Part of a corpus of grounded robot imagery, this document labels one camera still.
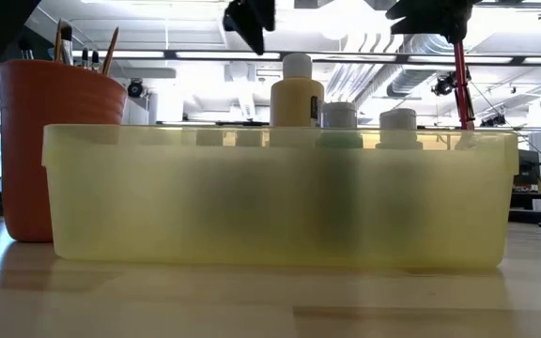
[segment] wooden table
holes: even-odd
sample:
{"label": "wooden table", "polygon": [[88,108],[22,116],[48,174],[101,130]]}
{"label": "wooden table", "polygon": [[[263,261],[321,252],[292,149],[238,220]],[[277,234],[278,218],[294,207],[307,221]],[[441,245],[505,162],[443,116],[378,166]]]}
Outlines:
{"label": "wooden table", "polygon": [[72,262],[0,220],[0,337],[541,338],[541,229],[491,271],[361,273]]}

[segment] paintbrush handle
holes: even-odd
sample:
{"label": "paintbrush handle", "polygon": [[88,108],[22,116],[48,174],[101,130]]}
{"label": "paintbrush handle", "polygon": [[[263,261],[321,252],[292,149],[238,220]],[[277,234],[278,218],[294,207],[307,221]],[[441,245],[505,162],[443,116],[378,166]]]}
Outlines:
{"label": "paintbrush handle", "polygon": [[55,33],[54,62],[60,62],[62,56],[62,19],[57,23],[57,32]]}
{"label": "paintbrush handle", "polygon": [[105,56],[105,61],[103,62],[103,68],[101,73],[105,76],[108,76],[110,73],[110,66],[112,65],[112,58],[114,56],[114,50],[116,49],[116,40],[118,39],[118,31],[120,29],[117,27],[112,35],[112,42],[110,42],[110,48],[108,49],[108,54]]}

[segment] bottle lid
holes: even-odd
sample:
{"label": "bottle lid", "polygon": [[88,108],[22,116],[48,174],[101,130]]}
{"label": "bottle lid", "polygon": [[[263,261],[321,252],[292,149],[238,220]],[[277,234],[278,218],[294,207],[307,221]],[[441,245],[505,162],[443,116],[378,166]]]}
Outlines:
{"label": "bottle lid", "polygon": [[379,128],[383,130],[417,130],[417,113],[412,109],[398,108],[379,116]]}
{"label": "bottle lid", "polygon": [[312,59],[307,54],[288,54],[283,59],[283,77],[312,79]]}
{"label": "bottle lid", "polygon": [[356,106],[352,102],[330,102],[323,104],[323,111],[327,113],[348,113],[351,111],[356,112]]}

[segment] orange plastic container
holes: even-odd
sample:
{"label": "orange plastic container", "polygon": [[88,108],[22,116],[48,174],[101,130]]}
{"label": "orange plastic container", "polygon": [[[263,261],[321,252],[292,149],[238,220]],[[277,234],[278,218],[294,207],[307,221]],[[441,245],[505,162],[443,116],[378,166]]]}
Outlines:
{"label": "orange plastic container", "polygon": [[125,88],[86,69],[37,60],[8,61],[0,69],[4,216],[19,241],[52,241],[43,127],[120,124]]}

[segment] plastic storage bin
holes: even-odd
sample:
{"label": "plastic storage bin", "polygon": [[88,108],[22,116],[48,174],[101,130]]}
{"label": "plastic storage bin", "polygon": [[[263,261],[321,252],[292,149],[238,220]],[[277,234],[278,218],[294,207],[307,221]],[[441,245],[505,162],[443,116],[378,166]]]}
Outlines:
{"label": "plastic storage bin", "polygon": [[506,132],[52,125],[54,246],[70,259],[493,268]]}

